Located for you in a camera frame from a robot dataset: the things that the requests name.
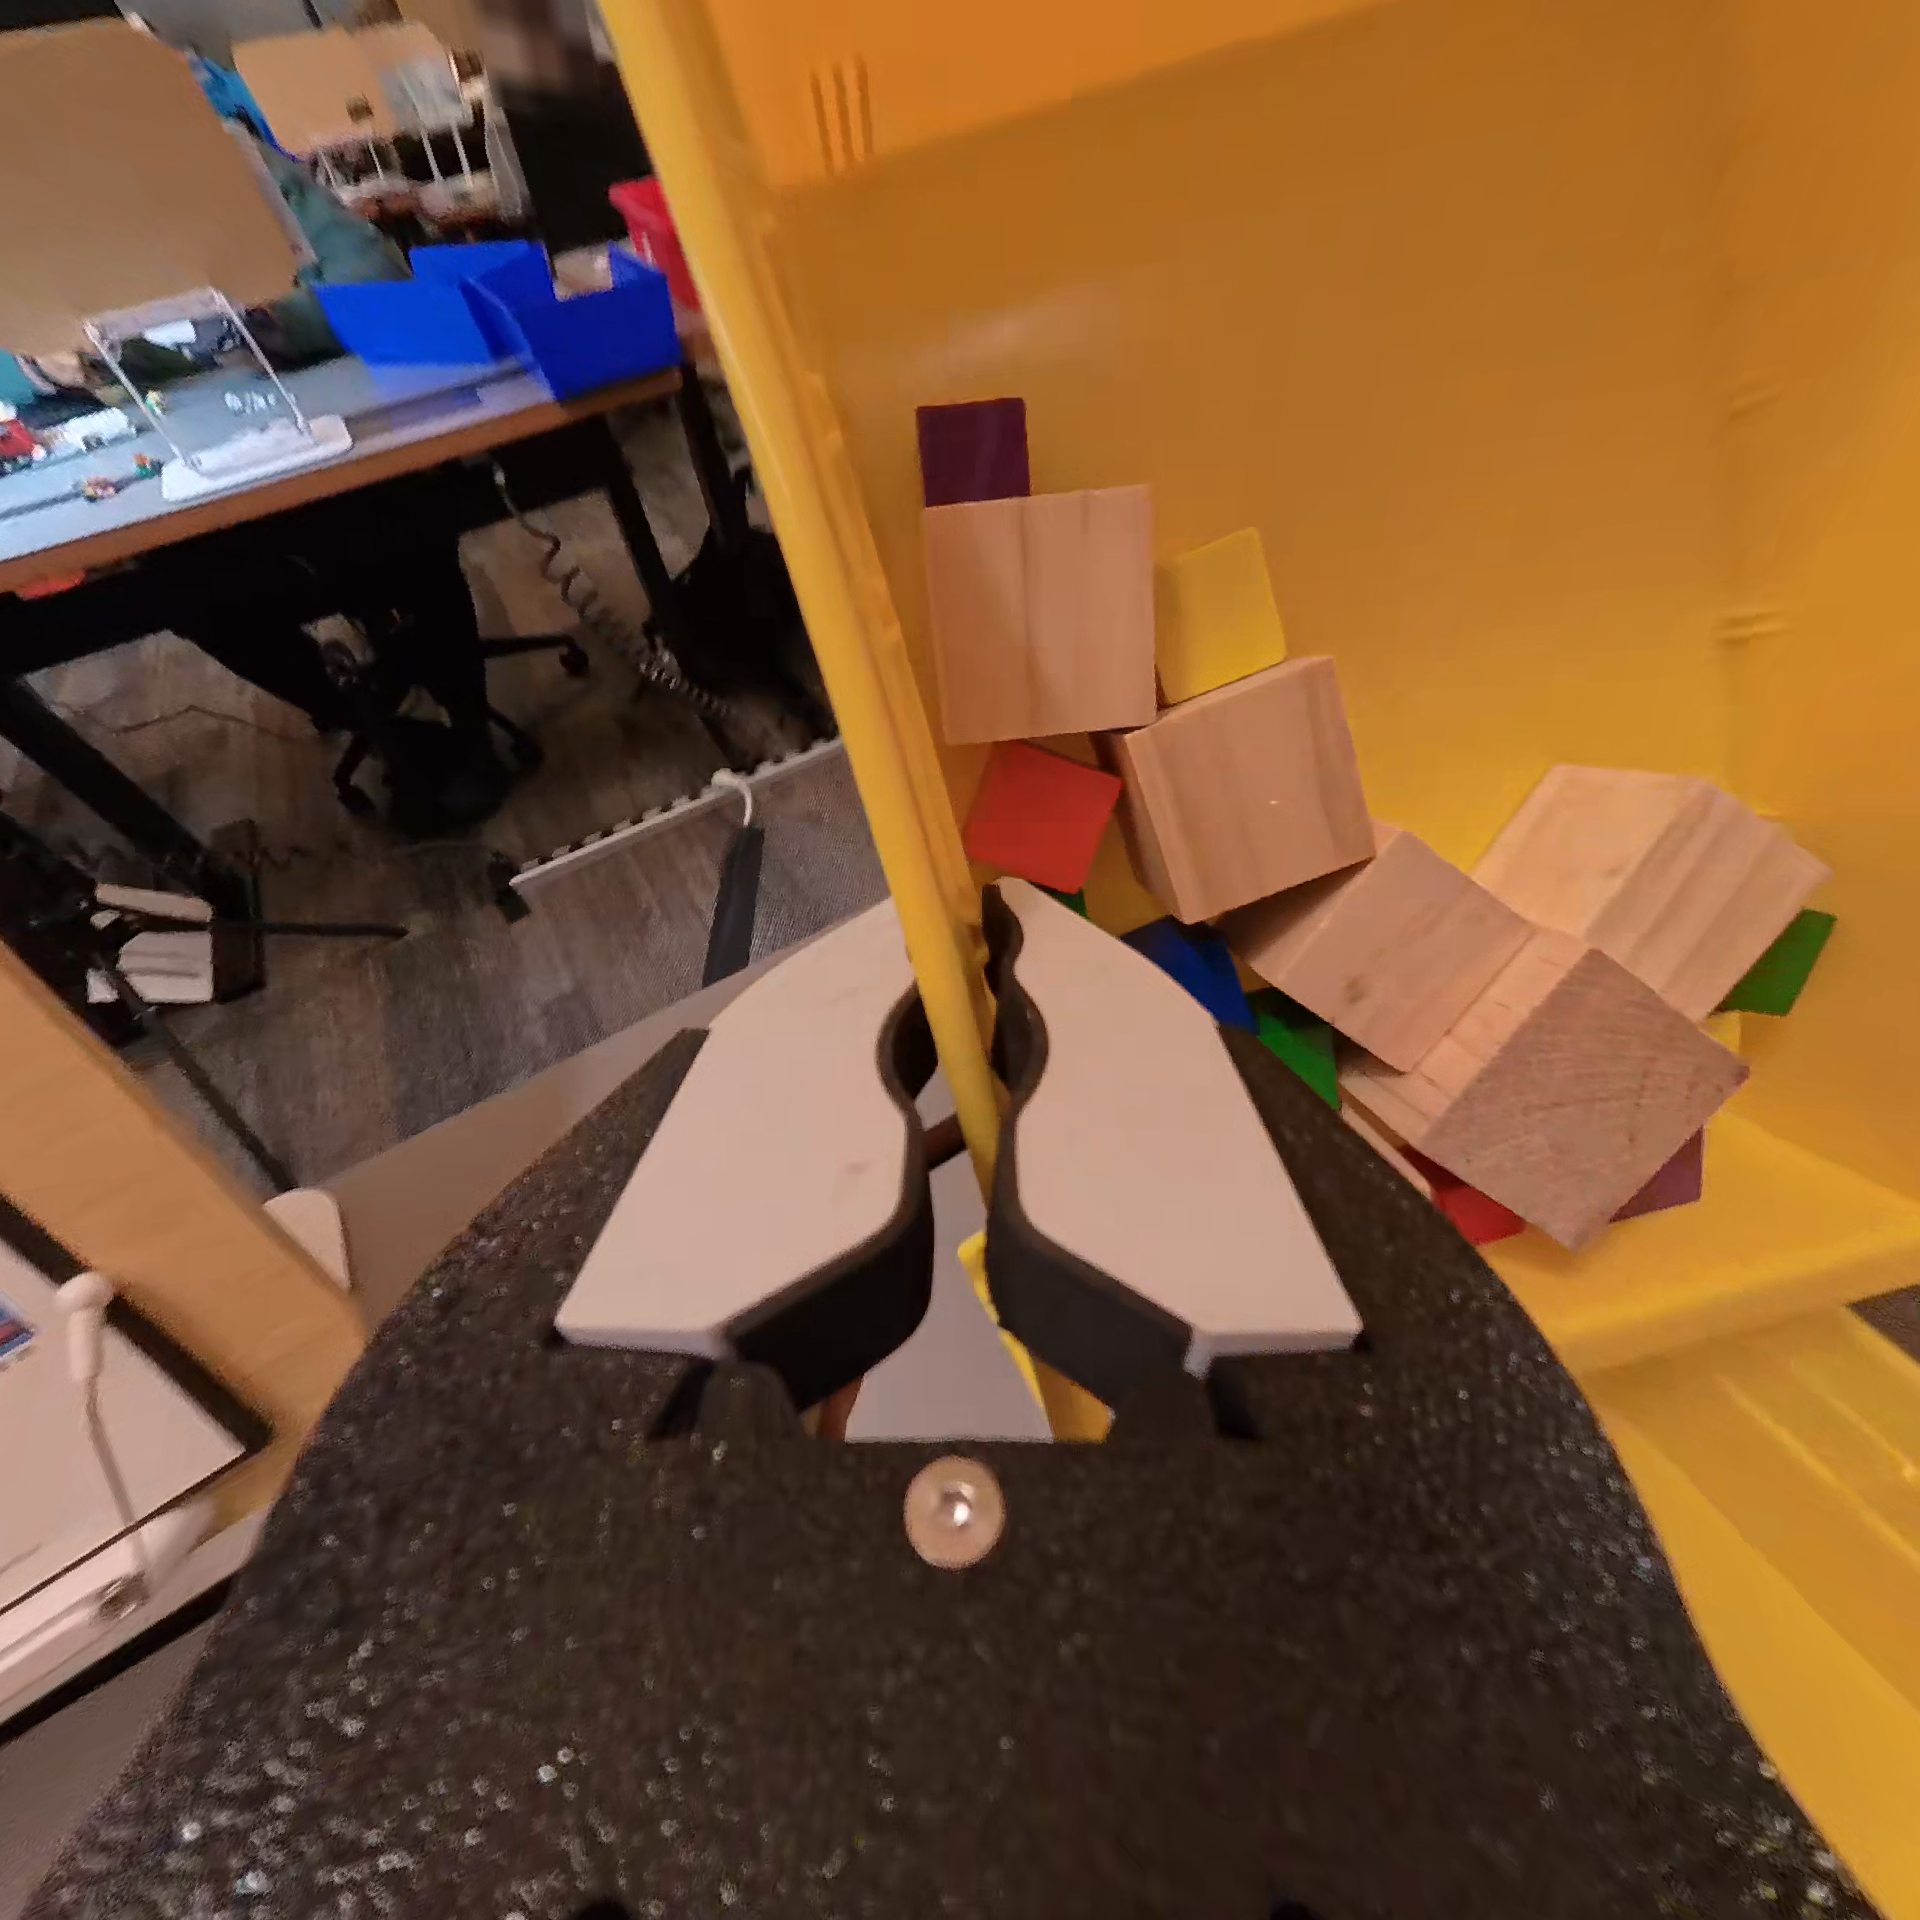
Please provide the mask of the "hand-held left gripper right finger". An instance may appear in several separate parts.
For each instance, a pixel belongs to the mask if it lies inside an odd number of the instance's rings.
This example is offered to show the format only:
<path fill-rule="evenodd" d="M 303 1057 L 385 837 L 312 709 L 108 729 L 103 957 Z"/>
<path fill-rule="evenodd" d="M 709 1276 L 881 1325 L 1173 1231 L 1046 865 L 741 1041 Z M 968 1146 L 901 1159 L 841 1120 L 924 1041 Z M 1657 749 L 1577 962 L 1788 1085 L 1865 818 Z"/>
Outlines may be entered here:
<path fill-rule="evenodd" d="M 991 882 L 980 919 L 1003 1333 L 1108 1413 L 1225 1360 L 1350 1351 L 1360 1309 L 1239 1068 L 1246 1032 L 1028 880 Z"/>

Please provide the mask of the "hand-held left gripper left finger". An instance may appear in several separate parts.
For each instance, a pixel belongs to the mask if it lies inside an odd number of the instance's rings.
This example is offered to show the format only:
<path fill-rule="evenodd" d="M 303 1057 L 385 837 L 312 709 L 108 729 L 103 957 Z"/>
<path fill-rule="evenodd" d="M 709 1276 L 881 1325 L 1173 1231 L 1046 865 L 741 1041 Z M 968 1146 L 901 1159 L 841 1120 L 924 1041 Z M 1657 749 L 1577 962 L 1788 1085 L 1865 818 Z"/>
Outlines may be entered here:
<path fill-rule="evenodd" d="M 897 1351 L 933 1287 L 937 1052 L 895 905 L 789 952 L 697 1041 L 555 1333 L 751 1364 L 808 1410 Z"/>

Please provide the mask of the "pile of wooden cubes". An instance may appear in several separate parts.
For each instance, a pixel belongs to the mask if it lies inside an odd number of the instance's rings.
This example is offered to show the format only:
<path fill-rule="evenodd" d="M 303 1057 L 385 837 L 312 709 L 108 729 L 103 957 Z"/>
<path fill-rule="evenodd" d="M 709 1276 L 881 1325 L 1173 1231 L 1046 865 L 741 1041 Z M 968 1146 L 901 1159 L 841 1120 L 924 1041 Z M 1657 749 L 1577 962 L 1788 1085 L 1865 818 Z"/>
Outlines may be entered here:
<path fill-rule="evenodd" d="M 974 863 L 1070 900 L 1120 837 L 1232 1023 L 1328 1032 L 1335 1102 L 1480 1240 L 1567 1249 L 1694 1204 L 1788 1017 L 1831 870 L 1699 774 L 1553 764 L 1460 869 L 1380 823 L 1337 668 L 1291 655 L 1261 536 L 1151 567 L 1150 487 L 1036 490 L 1022 398 L 916 408 L 937 717 L 983 746 Z"/>

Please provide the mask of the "yellow plastic box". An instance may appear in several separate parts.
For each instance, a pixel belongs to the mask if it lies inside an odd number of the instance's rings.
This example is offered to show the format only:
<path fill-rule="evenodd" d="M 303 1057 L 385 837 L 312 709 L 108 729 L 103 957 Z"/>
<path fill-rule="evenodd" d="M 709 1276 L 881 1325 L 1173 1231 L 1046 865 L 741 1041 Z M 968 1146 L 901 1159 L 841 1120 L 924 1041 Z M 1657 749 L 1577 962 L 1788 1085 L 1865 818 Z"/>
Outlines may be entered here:
<path fill-rule="evenodd" d="M 1255 525 L 1384 815 L 1725 778 L 1838 927 L 1702 1207 L 1501 1271 L 1603 1399 L 1892 1439 L 1916 1360 L 1916 4 L 611 4 L 935 1000 L 979 994 L 913 408 Z"/>
<path fill-rule="evenodd" d="M 1881 1916 L 1918 1916 L 1918 1369 L 1836 1306 L 1584 1375 L 1720 1681 Z"/>

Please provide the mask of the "black office chair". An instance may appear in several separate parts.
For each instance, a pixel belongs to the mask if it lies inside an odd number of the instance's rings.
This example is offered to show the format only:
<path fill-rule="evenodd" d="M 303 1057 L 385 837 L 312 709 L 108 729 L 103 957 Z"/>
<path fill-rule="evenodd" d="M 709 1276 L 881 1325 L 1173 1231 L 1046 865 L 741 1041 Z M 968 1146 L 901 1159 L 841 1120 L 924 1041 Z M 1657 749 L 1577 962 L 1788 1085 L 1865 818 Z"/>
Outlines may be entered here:
<path fill-rule="evenodd" d="M 432 631 L 412 612 L 379 608 L 319 638 L 329 690 L 343 701 L 343 746 L 329 784 L 358 823 L 432 840 L 492 820 L 519 776 L 543 766 L 539 737 L 489 695 L 489 668 L 552 655 L 571 678 L 590 674 L 584 647 L 563 632 L 473 638 L 464 665 L 432 658 Z"/>

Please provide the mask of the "printed sheet on wooden board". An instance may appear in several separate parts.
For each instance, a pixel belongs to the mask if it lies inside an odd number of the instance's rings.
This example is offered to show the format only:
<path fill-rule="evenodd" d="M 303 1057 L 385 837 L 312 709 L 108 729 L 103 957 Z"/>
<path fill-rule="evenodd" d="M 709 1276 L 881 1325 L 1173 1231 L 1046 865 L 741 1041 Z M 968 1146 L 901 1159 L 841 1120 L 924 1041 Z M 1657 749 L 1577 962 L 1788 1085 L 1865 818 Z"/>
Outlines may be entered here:
<path fill-rule="evenodd" d="M 263 1509 L 368 1343 L 343 1289 L 12 950 L 1 962 L 4 1629 L 155 1592 Z"/>

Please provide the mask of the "grey table with wooden edge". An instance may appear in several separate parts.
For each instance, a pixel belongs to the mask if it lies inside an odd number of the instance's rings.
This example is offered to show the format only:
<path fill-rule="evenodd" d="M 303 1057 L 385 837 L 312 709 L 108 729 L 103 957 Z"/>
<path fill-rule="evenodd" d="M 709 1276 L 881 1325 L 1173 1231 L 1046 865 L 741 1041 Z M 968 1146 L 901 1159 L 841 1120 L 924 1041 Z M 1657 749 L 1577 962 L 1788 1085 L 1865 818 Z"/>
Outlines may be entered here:
<path fill-rule="evenodd" d="M 96 752 L 31 687 L 31 676 L 171 626 L 161 589 L 239 561 L 284 520 L 341 495 L 391 490 L 401 478 L 473 466 L 476 502 L 462 525 L 532 511 L 577 490 L 603 490 L 636 561 L 655 631 L 687 660 L 687 618 L 607 418 L 651 399 L 676 402 L 711 525 L 741 540 L 748 514 L 687 358 L 577 398 L 555 398 L 507 362 L 398 368 L 353 358 L 294 377 L 294 394 L 343 413 L 345 454 L 198 501 L 166 502 L 136 478 L 108 501 L 85 501 L 65 468 L 4 479 L 4 742 L 117 832 L 157 874 L 215 905 L 244 882 L 191 829 Z"/>

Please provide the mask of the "blue plastic bin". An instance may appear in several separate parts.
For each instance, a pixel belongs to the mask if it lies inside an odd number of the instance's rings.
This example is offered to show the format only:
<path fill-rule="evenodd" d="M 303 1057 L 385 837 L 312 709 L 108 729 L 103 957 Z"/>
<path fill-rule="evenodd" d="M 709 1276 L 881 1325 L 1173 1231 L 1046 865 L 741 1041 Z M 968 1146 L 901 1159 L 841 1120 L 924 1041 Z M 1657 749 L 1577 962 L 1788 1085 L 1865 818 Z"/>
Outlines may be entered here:
<path fill-rule="evenodd" d="M 516 358 L 505 320 L 473 286 L 505 273 L 507 290 L 549 293 L 539 241 L 415 247 L 401 278 L 321 284 L 312 290 L 341 348 L 384 368 L 492 365 Z"/>
<path fill-rule="evenodd" d="M 607 255 L 611 284 L 565 295 L 539 247 L 480 248 L 464 273 L 464 298 L 496 349 L 537 377 L 552 398 L 573 399 L 684 365 L 670 278 L 625 248 Z"/>

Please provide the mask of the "clear acrylic stand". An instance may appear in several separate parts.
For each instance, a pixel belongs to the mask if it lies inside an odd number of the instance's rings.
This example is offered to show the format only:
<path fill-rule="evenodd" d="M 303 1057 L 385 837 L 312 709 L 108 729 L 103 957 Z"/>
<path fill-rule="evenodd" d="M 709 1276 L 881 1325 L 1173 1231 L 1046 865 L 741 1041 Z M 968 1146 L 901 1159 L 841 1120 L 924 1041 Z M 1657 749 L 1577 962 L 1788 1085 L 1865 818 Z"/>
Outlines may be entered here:
<path fill-rule="evenodd" d="M 271 368 L 243 310 L 211 286 L 96 313 L 81 329 L 157 433 L 160 490 L 176 504 L 352 452 L 347 422 L 309 410 Z"/>

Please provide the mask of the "red plastic bin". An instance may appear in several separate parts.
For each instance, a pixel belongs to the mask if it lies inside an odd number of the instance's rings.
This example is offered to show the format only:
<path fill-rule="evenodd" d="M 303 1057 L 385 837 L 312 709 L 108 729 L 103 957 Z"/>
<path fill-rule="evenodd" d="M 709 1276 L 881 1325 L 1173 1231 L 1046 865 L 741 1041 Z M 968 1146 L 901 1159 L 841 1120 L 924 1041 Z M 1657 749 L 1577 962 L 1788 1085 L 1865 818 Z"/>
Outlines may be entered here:
<path fill-rule="evenodd" d="M 630 250 L 665 276 L 673 305 L 701 313 L 699 287 L 661 180 L 647 176 L 611 183 L 607 204 L 623 221 Z"/>

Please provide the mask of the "small cardboard sheet on stand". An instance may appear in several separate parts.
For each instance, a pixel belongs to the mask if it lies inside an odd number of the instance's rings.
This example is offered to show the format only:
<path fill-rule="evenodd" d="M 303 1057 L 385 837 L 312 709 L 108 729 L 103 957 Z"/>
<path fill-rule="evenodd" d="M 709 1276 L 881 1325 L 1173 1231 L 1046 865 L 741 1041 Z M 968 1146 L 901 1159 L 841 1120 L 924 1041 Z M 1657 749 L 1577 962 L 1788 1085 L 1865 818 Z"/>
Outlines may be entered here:
<path fill-rule="evenodd" d="M 230 63 L 275 142 L 352 207 L 497 212 L 489 78 L 456 31 L 396 16 L 239 38 Z"/>

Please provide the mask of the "large cardboard sheet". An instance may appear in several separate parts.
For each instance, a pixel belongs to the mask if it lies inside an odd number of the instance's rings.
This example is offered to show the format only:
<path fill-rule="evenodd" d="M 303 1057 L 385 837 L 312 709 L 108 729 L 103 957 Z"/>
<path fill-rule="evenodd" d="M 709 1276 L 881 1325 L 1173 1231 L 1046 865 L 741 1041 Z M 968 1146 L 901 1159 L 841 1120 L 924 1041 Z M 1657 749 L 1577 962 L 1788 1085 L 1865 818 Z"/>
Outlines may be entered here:
<path fill-rule="evenodd" d="M 200 287 L 275 303 L 302 268 L 275 178 L 188 62 L 123 21 L 1 37 L 1 348 Z"/>

